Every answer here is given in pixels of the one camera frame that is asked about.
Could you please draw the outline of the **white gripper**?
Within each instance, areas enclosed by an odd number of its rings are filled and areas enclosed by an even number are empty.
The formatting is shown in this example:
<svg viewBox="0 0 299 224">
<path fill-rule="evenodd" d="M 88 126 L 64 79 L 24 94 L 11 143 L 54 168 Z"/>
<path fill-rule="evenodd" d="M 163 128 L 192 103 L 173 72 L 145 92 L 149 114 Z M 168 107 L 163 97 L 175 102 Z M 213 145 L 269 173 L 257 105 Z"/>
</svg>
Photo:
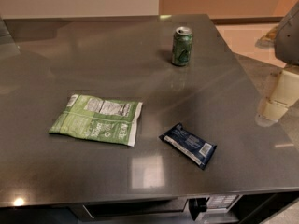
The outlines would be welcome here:
<svg viewBox="0 0 299 224">
<path fill-rule="evenodd" d="M 257 107 L 255 122 L 261 127 L 270 127 L 286 114 L 299 99 L 299 66 L 288 65 L 278 74 L 270 101 L 262 98 Z"/>
</svg>

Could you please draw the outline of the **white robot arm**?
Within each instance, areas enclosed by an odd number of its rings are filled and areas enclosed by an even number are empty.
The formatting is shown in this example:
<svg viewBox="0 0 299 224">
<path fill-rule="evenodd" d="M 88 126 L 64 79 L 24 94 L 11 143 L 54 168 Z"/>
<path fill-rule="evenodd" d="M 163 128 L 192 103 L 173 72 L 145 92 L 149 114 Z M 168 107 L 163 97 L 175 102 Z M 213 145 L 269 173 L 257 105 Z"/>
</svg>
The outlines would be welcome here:
<svg viewBox="0 0 299 224">
<path fill-rule="evenodd" d="M 275 57 L 286 66 L 266 80 L 265 95 L 255 118 L 262 127 L 277 123 L 299 100 L 299 2 L 279 23 L 274 51 Z"/>
</svg>

